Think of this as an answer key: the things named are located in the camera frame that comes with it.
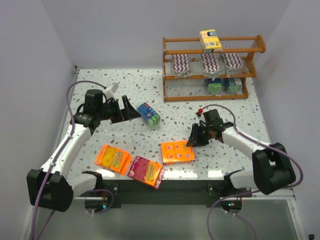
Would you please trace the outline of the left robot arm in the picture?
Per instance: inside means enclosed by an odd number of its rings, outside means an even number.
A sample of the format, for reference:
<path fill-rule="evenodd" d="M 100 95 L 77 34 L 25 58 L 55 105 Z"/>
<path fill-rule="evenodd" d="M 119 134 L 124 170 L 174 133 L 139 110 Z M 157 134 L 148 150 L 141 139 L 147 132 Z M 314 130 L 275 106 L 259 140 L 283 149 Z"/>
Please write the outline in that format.
<path fill-rule="evenodd" d="M 86 170 L 71 180 L 68 175 L 82 147 L 102 121 L 110 120 L 116 124 L 141 117 L 127 96 L 122 96 L 122 101 L 124 108 L 120 108 L 119 101 L 108 98 L 102 90 L 90 89 L 85 93 L 84 103 L 72 116 L 57 149 L 39 169 L 31 169 L 26 176 L 31 205 L 65 212 L 74 198 L 105 188 L 100 173 Z"/>

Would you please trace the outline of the pink grey zigzag sponge pack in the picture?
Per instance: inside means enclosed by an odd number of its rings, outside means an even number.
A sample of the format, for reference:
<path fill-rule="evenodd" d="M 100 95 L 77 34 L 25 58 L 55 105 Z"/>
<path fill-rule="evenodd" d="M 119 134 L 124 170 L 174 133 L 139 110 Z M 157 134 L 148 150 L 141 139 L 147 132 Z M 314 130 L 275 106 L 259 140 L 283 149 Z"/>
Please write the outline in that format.
<path fill-rule="evenodd" d="M 244 60 L 237 52 L 225 52 L 222 54 L 227 76 L 241 74 L 245 65 Z"/>

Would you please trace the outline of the orange Scrub Daddy box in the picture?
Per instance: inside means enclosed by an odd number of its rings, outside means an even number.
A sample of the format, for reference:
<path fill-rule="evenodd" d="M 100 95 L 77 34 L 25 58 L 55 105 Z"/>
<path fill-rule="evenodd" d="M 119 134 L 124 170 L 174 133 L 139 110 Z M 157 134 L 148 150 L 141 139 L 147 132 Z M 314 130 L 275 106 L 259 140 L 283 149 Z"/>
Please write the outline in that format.
<path fill-rule="evenodd" d="M 126 175 L 132 163 L 133 157 L 126 151 L 105 144 L 94 163 L 102 168 L 107 168 L 122 176 Z"/>

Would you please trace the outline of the yellow sponge pack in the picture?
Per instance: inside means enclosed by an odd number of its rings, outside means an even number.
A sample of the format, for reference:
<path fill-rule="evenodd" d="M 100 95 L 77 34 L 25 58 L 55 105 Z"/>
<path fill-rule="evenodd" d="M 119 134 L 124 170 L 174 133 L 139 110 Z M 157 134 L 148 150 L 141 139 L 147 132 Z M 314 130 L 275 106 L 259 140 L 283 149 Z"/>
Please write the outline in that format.
<path fill-rule="evenodd" d="M 222 52 L 223 46 L 215 29 L 202 30 L 199 32 L 199 41 L 204 53 Z"/>

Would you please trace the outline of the pink Scrub Mommy box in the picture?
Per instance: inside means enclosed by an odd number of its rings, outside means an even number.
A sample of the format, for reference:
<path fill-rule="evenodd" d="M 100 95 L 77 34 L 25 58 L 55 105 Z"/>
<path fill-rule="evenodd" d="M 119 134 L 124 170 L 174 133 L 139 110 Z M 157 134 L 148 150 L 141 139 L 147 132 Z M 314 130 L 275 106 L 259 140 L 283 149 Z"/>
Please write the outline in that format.
<path fill-rule="evenodd" d="M 141 156 L 136 156 L 130 166 L 127 176 L 154 189 L 158 189 L 163 180 L 165 171 L 162 164 Z"/>

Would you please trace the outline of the orange Scrub Mommy box back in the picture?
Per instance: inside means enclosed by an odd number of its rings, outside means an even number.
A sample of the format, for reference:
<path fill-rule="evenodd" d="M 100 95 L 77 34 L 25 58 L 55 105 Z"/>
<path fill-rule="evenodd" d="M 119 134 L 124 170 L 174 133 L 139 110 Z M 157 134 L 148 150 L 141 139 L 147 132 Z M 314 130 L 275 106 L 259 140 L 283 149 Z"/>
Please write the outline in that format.
<path fill-rule="evenodd" d="M 164 165 L 187 163 L 196 159 L 193 148 L 187 146 L 187 140 L 161 143 L 161 155 Z"/>

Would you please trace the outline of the blue green sponge pack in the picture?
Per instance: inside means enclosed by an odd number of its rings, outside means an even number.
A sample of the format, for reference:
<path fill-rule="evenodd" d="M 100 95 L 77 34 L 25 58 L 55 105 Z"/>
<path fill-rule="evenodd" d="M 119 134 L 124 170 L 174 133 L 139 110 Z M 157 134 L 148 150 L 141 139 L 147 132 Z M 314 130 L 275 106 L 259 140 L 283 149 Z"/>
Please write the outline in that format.
<path fill-rule="evenodd" d="M 242 92 L 243 84 L 240 78 L 224 78 L 223 79 L 224 94 L 239 94 Z"/>
<path fill-rule="evenodd" d="M 222 80 L 220 78 L 206 78 L 205 83 L 207 93 L 210 95 L 216 95 L 223 89 Z"/>
<path fill-rule="evenodd" d="M 160 115 L 148 103 L 142 103 L 136 110 L 150 129 L 156 129 L 160 126 Z"/>

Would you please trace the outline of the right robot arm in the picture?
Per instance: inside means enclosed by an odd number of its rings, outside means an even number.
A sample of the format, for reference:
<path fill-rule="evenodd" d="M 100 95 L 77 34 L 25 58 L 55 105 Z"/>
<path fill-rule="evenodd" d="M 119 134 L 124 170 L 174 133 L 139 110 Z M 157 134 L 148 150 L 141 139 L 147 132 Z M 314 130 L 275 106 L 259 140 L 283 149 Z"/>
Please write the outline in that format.
<path fill-rule="evenodd" d="M 296 181 L 296 174 L 285 147 L 280 143 L 260 141 L 240 130 L 235 122 L 224 122 L 217 109 L 196 115 L 199 123 L 192 125 L 188 147 L 205 147 L 217 140 L 234 147 L 252 161 L 252 170 L 236 170 L 224 176 L 224 188 L 258 189 L 269 195 Z"/>

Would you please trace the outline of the silver scourer pack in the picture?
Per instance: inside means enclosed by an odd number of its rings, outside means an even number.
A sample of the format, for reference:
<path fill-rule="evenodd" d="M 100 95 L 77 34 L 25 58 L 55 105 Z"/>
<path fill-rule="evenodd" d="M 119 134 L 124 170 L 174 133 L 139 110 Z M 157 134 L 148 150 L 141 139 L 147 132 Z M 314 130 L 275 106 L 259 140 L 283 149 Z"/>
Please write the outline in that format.
<path fill-rule="evenodd" d="M 188 78 L 192 75 L 192 68 L 188 54 L 172 55 L 172 70 L 177 78 Z"/>

